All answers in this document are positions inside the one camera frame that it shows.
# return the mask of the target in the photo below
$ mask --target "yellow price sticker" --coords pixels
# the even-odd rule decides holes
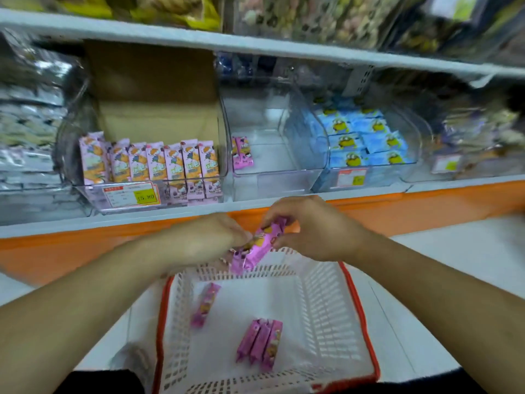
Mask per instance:
[[[445,166],[445,170],[456,171],[457,169],[458,169],[458,162],[457,161],[450,161]]]
[[[158,199],[153,189],[145,189],[142,191],[134,191],[136,203],[137,204],[148,204],[148,203],[157,203]]]
[[[352,181],[353,185],[364,185],[364,175],[356,175]]]

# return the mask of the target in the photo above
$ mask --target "forearm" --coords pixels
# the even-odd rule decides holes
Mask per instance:
[[[525,392],[522,299],[375,234],[350,261],[403,303],[487,392]]]
[[[0,308],[0,392],[49,394],[161,270],[130,242]]]

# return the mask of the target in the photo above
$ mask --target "right hand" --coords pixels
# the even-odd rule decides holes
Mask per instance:
[[[352,264],[360,250],[377,235],[317,195],[278,200],[266,213],[261,227],[270,225],[278,217],[288,218],[288,225],[297,221],[300,232],[280,236],[273,244],[274,248],[290,247],[317,261]]]

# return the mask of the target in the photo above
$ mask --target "left hand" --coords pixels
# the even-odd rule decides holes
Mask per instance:
[[[162,269],[198,265],[223,257],[232,247],[244,246],[252,234],[225,213],[213,213],[173,225],[140,239],[158,257]]]

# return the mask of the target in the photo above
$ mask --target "hand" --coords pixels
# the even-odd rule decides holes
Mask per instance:
[[[251,239],[252,234],[225,213],[195,218],[143,238],[164,270],[215,261]]]
[[[290,247],[318,261],[352,264],[365,242],[377,236],[317,195],[280,199],[270,207],[261,226],[269,225],[277,217],[288,218],[288,225],[297,221],[300,232],[277,238],[273,246]]]

